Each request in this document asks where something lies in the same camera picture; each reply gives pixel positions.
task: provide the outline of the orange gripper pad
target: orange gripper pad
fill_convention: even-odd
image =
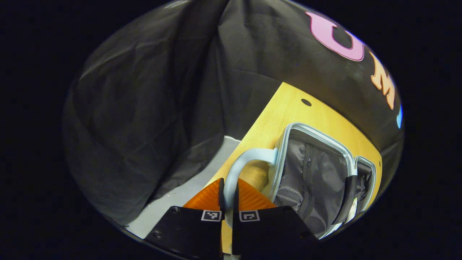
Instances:
[[[194,197],[192,197],[183,207],[197,210],[220,211],[219,195],[220,180],[209,184],[203,188]]]
[[[272,203],[265,195],[255,189],[252,185],[245,180],[239,179],[237,181],[239,186],[239,210],[263,210],[275,208],[276,205]]]

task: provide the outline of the black cloth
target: black cloth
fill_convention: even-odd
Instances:
[[[403,127],[371,82],[374,61],[324,47],[290,1],[185,1],[114,33],[88,58],[63,116],[70,171],[89,201],[126,224],[202,170],[224,135],[242,139],[282,82],[326,103],[396,171]],[[335,39],[351,45],[340,25]]]

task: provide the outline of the pink letter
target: pink letter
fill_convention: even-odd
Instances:
[[[351,49],[345,48],[334,40],[334,27],[337,26],[333,22],[311,12],[306,14],[311,17],[311,33],[316,40],[347,59],[357,62],[363,60],[364,45],[358,38],[345,31],[352,41]]]

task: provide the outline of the white floor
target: white floor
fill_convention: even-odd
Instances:
[[[239,140],[225,136],[223,145],[202,172],[188,180],[185,184],[171,190],[162,198],[151,202],[135,220],[128,224],[126,229],[144,239],[171,206],[183,206],[204,188],[239,143]]]

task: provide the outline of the light blue handle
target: light blue handle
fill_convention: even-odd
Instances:
[[[270,165],[276,164],[278,157],[278,149],[262,149],[253,148],[243,152],[233,163],[225,180],[223,193],[225,196],[225,219],[228,225],[232,228],[234,193],[236,192],[237,180],[244,166],[250,161],[259,160],[266,161]]]

